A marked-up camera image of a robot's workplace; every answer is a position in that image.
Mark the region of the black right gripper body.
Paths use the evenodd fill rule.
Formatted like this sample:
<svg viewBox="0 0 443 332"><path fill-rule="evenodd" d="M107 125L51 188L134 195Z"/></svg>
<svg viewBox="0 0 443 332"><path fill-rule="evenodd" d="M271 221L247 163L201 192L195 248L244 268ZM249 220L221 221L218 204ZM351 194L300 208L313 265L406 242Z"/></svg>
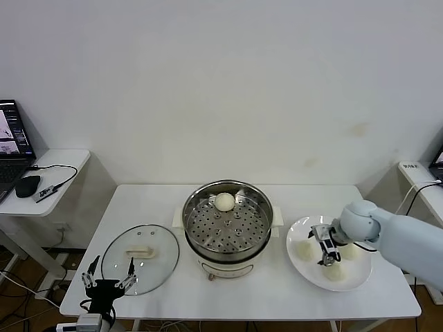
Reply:
<svg viewBox="0 0 443 332"><path fill-rule="evenodd" d="M322 241L321 248L323 255L328 255L330 259L331 254L340 254L337 245L333 241Z"/></svg>

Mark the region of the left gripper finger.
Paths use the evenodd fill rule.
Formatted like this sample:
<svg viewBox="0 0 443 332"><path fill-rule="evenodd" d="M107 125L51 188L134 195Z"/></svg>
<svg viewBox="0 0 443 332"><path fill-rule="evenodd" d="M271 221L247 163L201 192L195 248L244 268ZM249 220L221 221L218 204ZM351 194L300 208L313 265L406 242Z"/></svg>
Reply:
<svg viewBox="0 0 443 332"><path fill-rule="evenodd" d="M115 287L119 289L130 289L136 283L137 277L135 274L134 258L132 257L129 263L129 269L126 278L119 281Z"/></svg>
<svg viewBox="0 0 443 332"><path fill-rule="evenodd" d="M98 255L90 264L86 272L82 273L82 282L86 288L92 288L97 285L95 281L95 271L100 260L100 256Z"/></svg>

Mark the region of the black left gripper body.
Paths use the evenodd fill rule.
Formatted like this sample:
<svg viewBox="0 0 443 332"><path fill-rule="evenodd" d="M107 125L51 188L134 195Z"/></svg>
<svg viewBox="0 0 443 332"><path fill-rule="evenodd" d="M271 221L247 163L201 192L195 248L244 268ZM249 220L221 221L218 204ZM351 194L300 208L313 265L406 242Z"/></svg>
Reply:
<svg viewBox="0 0 443 332"><path fill-rule="evenodd" d="M86 296L91 300L89 313L110 313L114 300L124 295L124 288L116 279L99 279L85 289Z"/></svg>

